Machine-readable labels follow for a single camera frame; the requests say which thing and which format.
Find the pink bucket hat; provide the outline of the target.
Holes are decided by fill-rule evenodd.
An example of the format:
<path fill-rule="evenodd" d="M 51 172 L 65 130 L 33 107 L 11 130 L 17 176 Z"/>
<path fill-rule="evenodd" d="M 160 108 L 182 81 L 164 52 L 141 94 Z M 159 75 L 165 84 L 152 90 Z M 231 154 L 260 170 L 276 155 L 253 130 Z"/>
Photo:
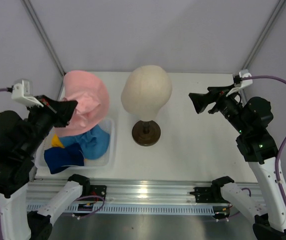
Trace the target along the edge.
<path fill-rule="evenodd" d="M 83 134 L 94 128 L 109 111 L 109 93 L 106 85 L 96 75 L 82 70 L 72 70 L 63 78 L 65 95 L 62 101 L 77 101 L 69 125 L 58 127 L 58 137 Z"/>

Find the light blue bucket hat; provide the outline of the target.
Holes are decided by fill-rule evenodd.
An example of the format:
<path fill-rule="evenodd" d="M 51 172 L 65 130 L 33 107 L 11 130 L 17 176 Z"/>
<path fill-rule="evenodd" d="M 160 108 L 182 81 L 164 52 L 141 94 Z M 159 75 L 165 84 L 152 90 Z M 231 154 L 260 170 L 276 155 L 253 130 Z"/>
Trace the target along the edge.
<path fill-rule="evenodd" d="M 91 130 L 74 136 L 58 138 L 64 147 L 79 144 L 85 159 L 97 160 L 108 150 L 110 134 L 104 131 L 99 125 Z"/>

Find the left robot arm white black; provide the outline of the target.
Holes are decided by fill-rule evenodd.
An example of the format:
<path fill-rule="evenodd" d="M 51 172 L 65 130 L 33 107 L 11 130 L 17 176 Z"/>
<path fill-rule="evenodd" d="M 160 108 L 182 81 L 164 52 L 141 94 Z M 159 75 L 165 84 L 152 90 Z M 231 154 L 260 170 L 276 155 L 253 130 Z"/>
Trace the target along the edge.
<path fill-rule="evenodd" d="M 77 101 L 37 96 L 22 119 L 0 112 L 0 240 L 46 240 L 56 220 L 75 200 L 90 197 L 89 178 L 74 174 L 63 189 L 39 210 L 27 211 L 26 193 L 34 154 L 52 128 L 69 124 Z"/>

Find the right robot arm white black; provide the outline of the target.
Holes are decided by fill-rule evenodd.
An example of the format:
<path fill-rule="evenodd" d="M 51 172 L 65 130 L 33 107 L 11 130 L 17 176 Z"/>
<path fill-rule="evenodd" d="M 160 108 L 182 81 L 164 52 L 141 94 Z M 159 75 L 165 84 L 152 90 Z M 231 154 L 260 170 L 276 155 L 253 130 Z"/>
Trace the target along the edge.
<path fill-rule="evenodd" d="M 264 98 L 253 97 L 245 105 L 236 101 L 237 92 L 231 86 L 209 87 L 207 93 L 190 93 L 196 113 L 220 112 L 236 129 L 238 150 L 254 173 L 265 206 L 256 202 L 229 176 L 212 181 L 211 198 L 236 207 L 252 224 L 259 240 L 286 240 L 286 183 L 281 179 L 281 166 L 277 160 L 280 149 L 267 131 L 273 120 L 271 104 Z"/>

